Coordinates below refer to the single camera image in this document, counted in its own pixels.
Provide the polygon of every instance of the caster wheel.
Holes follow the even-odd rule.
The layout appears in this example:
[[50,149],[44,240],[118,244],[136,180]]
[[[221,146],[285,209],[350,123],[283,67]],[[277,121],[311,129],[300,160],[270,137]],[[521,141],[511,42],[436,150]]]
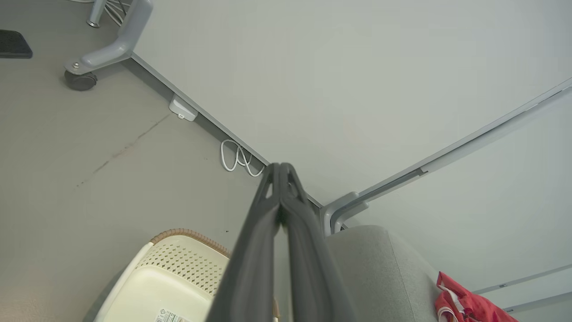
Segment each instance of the caster wheel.
[[63,76],[69,88],[76,91],[86,91],[97,84],[97,77],[93,73],[74,75],[66,70]]

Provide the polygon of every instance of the red fabric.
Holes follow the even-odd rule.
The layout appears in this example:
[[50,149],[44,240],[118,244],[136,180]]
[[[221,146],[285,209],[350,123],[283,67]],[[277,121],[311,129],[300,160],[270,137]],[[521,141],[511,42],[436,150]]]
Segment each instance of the red fabric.
[[[443,289],[443,292],[435,301],[435,309],[437,313],[440,310],[445,311],[444,315],[447,316],[447,322],[455,321],[452,318],[453,315],[458,322],[518,322],[503,309],[491,303],[491,301],[469,292],[442,272],[439,272],[437,287]],[[452,291],[458,297],[457,304],[455,304],[454,295],[451,295],[446,289]],[[446,311],[448,310],[446,308],[452,311],[452,314],[447,313]]]

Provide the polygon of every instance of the floor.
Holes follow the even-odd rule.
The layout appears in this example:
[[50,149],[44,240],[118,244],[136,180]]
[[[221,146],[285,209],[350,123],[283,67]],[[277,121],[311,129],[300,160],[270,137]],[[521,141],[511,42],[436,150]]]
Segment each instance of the floor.
[[106,285],[166,229],[232,248],[260,180],[225,171],[226,136],[200,116],[178,119],[172,92],[132,60],[97,71],[87,92],[68,89],[63,62],[116,36],[106,15],[89,27],[89,10],[0,5],[0,29],[34,52],[0,59],[2,321],[90,321]]

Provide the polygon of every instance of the label sticker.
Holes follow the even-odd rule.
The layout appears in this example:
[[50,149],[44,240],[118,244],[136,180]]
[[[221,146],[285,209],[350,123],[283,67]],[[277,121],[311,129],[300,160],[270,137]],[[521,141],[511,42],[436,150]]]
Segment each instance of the label sticker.
[[184,317],[173,313],[167,309],[161,309],[159,314],[157,314],[157,318],[155,322],[192,322],[189,319],[185,319]]

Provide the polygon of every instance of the cream plastic basket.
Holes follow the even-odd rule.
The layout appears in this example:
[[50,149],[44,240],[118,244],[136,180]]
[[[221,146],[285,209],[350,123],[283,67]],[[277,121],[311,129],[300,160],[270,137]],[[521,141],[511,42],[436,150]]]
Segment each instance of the cream plastic basket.
[[202,322],[228,258],[226,248],[195,231],[164,231],[131,260],[95,322]]

